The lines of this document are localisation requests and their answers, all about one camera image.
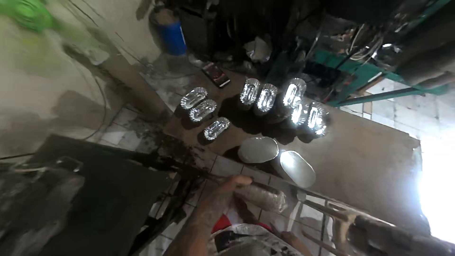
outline blue container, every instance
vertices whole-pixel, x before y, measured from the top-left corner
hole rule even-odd
[[[156,24],[158,31],[160,31],[166,51],[171,55],[182,55],[187,52],[187,45],[183,38],[182,26],[180,21],[169,25]]]

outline concrete wall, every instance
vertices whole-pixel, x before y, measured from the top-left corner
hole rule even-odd
[[[81,15],[92,22],[107,33],[129,64],[144,57],[153,61],[160,54],[147,19],[136,20],[139,0],[92,0],[90,5],[76,0],[71,5],[78,8],[60,9],[53,14],[75,23],[76,16]],[[115,93],[118,88],[111,86],[113,80],[99,74],[96,78],[93,71],[67,56],[52,31],[38,36],[0,17],[0,38],[0,157],[32,153],[50,133],[85,138],[96,131],[103,122],[104,100],[95,79],[107,101],[101,132],[89,140],[99,139],[124,103],[123,97]],[[117,78],[133,81],[148,92],[128,62],[119,54],[113,57],[120,61],[110,59],[112,70],[128,70],[134,76]]]

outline dark machine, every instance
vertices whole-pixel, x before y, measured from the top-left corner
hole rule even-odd
[[[186,43],[199,58],[278,88],[302,78],[307,97],[332,106],[444,94],[455,81],[450,0],[172,0],[166,5],[178,13]],[[363,97],[386,78],[409,88]]]

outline tattoo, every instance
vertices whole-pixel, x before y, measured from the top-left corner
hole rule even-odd
[[[233,192],[214,191],[194,210],[165,256],[204,256],[213,226],[233,198]]]

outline floor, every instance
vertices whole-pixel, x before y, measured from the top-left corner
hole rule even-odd
[[[243,164],[234,162],[222,156],[217,156],[211,152],[204,151],[201,148],[183,145],[181,142],[162,134],[153,124],[149,124],[142,120],[141,114],[131,107],[125,107],[119,112],[99,143],[128,150],[135,150],[142,153],[158,151],[159,154],[171,155],[177,161],[193,164],[194,166],[213,174],[221,176],[233,174],[250,175],[254,177],[256,182],[268,184],[277,188],[283,191],[289,199],[289,206],[282,214],[279,215],[273,212],[264,211],[247,203],[250,211],[262,223],[268,225],[273,223],[279,231],[292,231],[307,245],[313,256],[329,255],[328,251],[303,237],[300,230],[303,229],[314,238],[321,239],[330,244],[332,236],[332,219],[299,202],[295,192],[291,191],[289,184],[280,178],[250,169]],[[185,151],[185,153],[176,154],[172,149],[172,144],[175,144],[175,147],[185,148],[187,152]],[[169,193],[173,193],[173,190],[176,187],[175,185],[176,184],[169,188]],[[183,207],[187,216],[191,215],[192,211],[197,207],[198,202],[210,194],[216,187],[217,185],[215,183],[204,181],[202,185],[195,188],[194,193],[186,200]],[[321,205],[327,204],[326,200],[321,198],[307,196],[307,199]],[[166,197],[155,203],[151,208],[149,215],[156,218],[161,217],[169,200],[170,198]],[[162,255],[176,237],[186,220],[187,218],[178,224],[169,226],[157,239],[144,249],[140,255]]]
[[[367,92],[377,94],[406,88],[406,85],[383,80]],[[455,223],[444,221],[445,213],[455,206],[445,203],[446,196],[455,195],[455,178],[451,162],[455,145],[455,88],[436,96],[413,95],[340,107],[351,114],[370,119],[408,133],[420,140],[422,177],[420,202],[431,233],[455,243]]]

